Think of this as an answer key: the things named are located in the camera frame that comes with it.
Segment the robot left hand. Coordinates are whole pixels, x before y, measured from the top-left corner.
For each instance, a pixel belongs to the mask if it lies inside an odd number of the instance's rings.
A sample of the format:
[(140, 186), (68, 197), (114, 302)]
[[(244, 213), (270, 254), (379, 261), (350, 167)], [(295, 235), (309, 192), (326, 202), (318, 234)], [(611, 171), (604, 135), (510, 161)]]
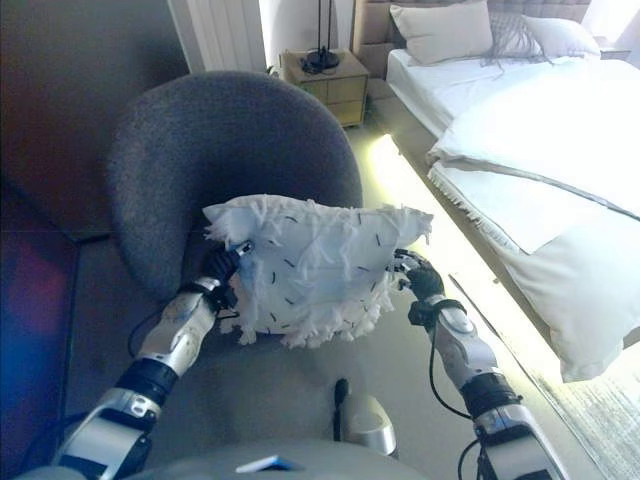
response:
[(251, 241), (245, 241), (238, 245), (227, 247), (222, 241), (214, 241), (206, 252), (201, 265), (201, 275), (225, 285), (237, 272), (240, 260), (254, 249)]

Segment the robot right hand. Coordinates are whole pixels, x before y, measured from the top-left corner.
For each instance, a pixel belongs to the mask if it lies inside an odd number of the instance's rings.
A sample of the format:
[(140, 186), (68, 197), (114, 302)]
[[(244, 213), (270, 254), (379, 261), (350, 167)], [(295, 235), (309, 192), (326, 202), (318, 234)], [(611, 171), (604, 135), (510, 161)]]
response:
[(440, 274), (429, 261), (414, 251), (396, 249), (392, 269), (406, 276), (409, 288), (418, 300), (426, 300), (435, 295), (443, 296), (445, 293)]

